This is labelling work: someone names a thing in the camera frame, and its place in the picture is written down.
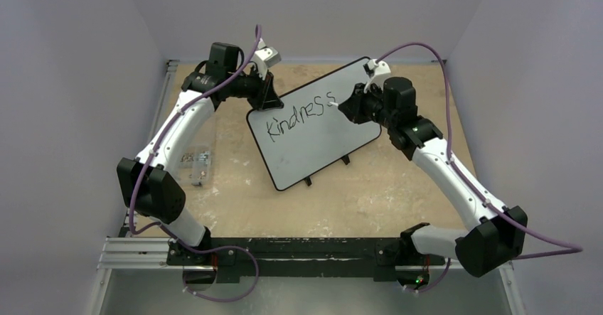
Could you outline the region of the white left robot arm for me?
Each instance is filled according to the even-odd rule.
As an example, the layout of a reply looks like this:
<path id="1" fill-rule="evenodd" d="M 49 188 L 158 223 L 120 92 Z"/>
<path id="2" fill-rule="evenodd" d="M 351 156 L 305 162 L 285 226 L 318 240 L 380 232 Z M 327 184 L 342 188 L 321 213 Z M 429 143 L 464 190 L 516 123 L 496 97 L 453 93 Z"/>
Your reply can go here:
<path id="1" fill-rule="evenodd" d="M 134 216 L 142 215 L 175 239 L 193 264 L 211 258 L 215 248 L 210 230 L 185 207 L 186 194 L 176 180 L 178 165 L 198 130 L 228 98 L 245 99 L 253 110 L 284 106 L 270 72 L 280 60 L 280 53 L 264 41 L 249 55 L 231 44 L 212 44 L 208 59 L 184 79 L 174 108 L 151 141 L 133 159 L 123 158 L 117 165 L 131 234 L 144 232 L 134 223 Z"/>

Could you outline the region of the white whiteboard black frame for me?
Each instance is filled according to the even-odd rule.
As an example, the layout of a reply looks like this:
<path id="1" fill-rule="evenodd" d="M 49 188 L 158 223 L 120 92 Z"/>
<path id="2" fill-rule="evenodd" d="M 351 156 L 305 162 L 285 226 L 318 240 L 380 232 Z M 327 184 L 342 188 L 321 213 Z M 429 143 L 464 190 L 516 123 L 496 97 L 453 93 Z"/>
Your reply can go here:
<path id="1" fill-rule="evenodd" d="M 376 140 L 378 124 L 354 124 L 329 102 L 347 100 L 355 84 L 368 79 L 356 59 L 307 82 L 280 99 L 282 109 L 253 110 L 246 120 L 273 186 L 284 191 Z"/>

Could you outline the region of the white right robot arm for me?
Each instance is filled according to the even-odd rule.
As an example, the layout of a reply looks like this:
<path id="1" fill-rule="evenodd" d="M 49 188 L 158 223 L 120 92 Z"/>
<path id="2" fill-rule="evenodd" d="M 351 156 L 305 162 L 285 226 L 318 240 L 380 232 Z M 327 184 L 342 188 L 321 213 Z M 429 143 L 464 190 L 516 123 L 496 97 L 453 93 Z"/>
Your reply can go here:
<path id="1" fill-rule="evenodd" d="M 416 263 L 425 255 L 458 261 L 473 277 L 481 277 L 523 251 L 528 224 L 525 211 L 509 208 L 490 194 L 448 151 L 448 142 L 435 124 L 418 112 L 416 90 L 407 78 L 388 78 L 382 87 L 355 85 L 351 96 L 336 107 L 354 124 L 374 122 L 386 129 L 390 142 L 421 168 L 447 197 L 465 229 L 421 225 L 399 244 L 404 261 Z"/>

